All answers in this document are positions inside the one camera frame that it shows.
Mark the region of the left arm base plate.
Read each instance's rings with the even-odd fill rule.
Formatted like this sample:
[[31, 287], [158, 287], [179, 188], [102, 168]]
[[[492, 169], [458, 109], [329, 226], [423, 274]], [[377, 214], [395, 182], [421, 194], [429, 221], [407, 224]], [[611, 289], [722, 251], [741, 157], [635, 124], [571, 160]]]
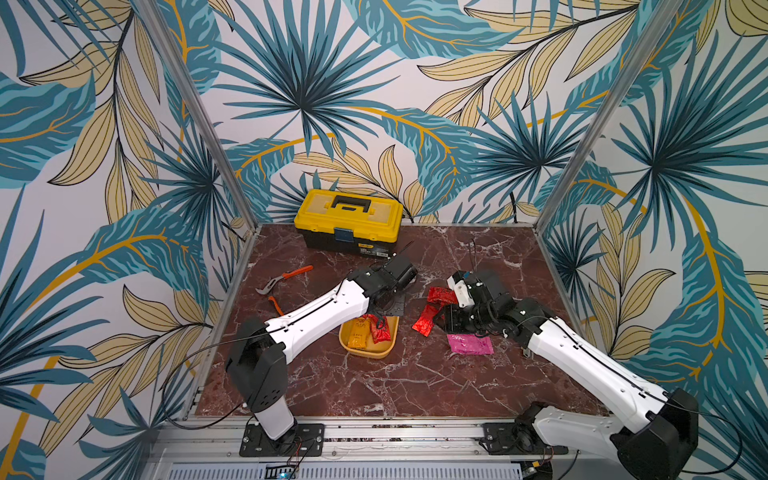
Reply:
[[243, 458], [319, 457], [324, 446], [325, 425], [299, 423], [276, 440], [270, 439], [261, 425], [248, 424], [239, 450]]

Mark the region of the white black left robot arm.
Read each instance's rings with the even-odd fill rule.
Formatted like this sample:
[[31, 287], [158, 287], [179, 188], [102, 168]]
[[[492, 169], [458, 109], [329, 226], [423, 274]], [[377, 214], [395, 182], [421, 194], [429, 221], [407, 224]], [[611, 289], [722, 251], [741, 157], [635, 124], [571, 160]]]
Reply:
[[297, 422], [285, 399], [288, 365], [326, 333], [368, 313], [377, 300], [403, 290], [416, 276], [408, 257], [396, 255], [381, 266], [351, 272], [292, 312], [240, 326], [225, 371], [267, 438], [289, 443], [296, 436]]

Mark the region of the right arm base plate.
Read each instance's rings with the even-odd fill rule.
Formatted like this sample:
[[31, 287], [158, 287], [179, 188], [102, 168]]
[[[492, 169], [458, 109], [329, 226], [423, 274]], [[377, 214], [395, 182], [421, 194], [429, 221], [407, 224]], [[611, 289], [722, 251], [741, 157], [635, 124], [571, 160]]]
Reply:
[[569, 453], [565, 446], [544, 443], [532, 426], [521, 423], [484, 423], [479, 445], [492, 456], [539, 455], [548, 459]]

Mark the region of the pink tea bag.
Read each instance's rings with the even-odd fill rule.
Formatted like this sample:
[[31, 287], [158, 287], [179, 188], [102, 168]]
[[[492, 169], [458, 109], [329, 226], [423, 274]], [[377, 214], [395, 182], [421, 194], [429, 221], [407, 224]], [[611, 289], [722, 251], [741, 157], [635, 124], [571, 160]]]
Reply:
[[447, 340], [453, 353], [460, 355], [492, 355], [493, 344], [488, 337], [470, 334], [448, 334]]

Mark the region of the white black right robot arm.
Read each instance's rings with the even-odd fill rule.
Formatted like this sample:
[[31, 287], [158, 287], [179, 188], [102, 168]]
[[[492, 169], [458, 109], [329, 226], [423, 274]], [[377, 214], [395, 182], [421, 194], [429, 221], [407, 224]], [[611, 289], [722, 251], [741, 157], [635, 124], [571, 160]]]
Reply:
[[532, 438], [619, 463], [635, 479], [675, 479], [698, 446], [699, 404], [682, 389], [667, 392], [631, 373], [533, 298], [516, 300], [490, 270], [457, 271], [450, 320], [499, 334], [566, 373], [600, 400], [607, 416], [574, 413], [542, 402], [517, 419]]

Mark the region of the red tea bag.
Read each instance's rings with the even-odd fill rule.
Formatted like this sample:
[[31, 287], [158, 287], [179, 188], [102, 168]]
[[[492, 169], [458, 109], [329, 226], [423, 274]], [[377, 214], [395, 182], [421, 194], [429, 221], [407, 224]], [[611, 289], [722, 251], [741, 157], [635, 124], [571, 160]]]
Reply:
[[441, 310], [439, 305], [428, 303], [421, 311], [412, 329], [424, 337], [428, 337], [434, 327], [434, 318]]
[[431, 287], [428, 292], [427, 302], [436, 305], [457, 305], [456, 293], [445, 287]]

